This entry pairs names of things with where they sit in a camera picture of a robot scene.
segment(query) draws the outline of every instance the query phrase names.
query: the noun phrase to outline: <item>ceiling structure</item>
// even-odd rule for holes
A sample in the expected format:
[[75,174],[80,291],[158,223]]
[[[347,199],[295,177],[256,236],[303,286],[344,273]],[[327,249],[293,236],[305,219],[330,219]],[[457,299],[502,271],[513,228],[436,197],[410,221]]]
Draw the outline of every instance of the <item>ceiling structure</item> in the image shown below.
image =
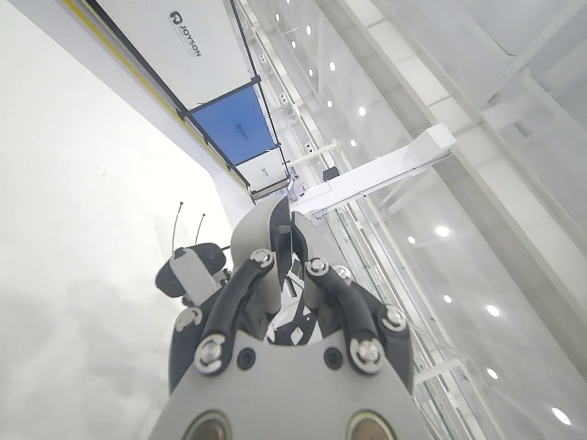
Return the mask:
[[[325,218],[358,280],[402,302],[436,365],[463,359],[427,383],[440,382],[431,398],[443,390],[457,405],[444,411],[449,435],[584,438],[587,350],[577,338],[587,337],[586,303],[576,277],[587,230],[579,205],[587,197],[585,0],[515,0],[508,15],[495,10],[508,1],[238,4],[275,90],[278,132],[291,136],[286,158],[307,153],[308,143],[314,153],[338,143],[296,167],[307,187],[325,168],[358,167],[434,122],[459,140],[434,170]],[[496,160],[502,182],[482,169]],[[542,209],[528,199],[524,210],[526,196]],[[570,244],[566,266],[566,252],[552,252],[562,242],[540,241],[532,223]]]

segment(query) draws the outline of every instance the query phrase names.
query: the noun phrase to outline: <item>perforated panel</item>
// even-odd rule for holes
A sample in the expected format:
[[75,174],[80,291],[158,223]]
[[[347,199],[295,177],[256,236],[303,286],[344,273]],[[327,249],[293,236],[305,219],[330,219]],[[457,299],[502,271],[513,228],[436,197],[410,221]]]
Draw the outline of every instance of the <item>perforated panel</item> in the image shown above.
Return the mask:
[[222,0],[96,0],[189,108],[250,77]]

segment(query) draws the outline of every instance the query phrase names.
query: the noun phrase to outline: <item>blue panel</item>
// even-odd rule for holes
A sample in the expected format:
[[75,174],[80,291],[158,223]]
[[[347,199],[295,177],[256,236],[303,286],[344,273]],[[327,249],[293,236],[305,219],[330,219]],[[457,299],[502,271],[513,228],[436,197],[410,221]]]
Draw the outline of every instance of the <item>blue panel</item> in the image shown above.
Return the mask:
[[275,147],[253,86],[196,110],[192,115],[233,164]]

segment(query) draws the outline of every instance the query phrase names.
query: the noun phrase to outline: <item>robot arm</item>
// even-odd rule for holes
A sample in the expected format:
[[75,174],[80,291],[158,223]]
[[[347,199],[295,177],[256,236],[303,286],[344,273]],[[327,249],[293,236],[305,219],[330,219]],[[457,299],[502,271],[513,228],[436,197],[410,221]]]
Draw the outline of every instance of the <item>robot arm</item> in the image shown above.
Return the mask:
[[[204,245],[190,248],[192,270],[174,263],[180,249],[157,276],[160,289],[189,292],[195,306],[176,320],[170,398],[149,440],[430,438],[410,397],[405,315],[352,281],[340,251],[290,214],[287,199],[267,198],[243,218],[231,239],[233,274],[207,297],[199,285],[214,283],[224,263],[220,248]],[[300,300],[323,338],[304,346],[264,340],[292,252],[302,263]]]

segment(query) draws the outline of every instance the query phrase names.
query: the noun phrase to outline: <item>recessed light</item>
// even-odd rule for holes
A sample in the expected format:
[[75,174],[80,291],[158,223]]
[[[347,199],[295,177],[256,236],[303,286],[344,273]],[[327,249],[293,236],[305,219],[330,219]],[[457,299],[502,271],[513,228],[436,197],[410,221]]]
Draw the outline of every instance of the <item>recessed light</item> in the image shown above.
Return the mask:
[[496,306],[487,306],[487,312],[493,317],[499,316],[499,309]]
[[552,408],[552,412],[554,413],[554,416],[562,421],[565,425],[570,425],[569,417],[567,417],[563,411],[559,410],[558,408]]
[[450,234],[450,230],[449,228],[446,228],[445,226],[438,226],[436,227],[436,235],[440,236],[440,237],[448,237]]

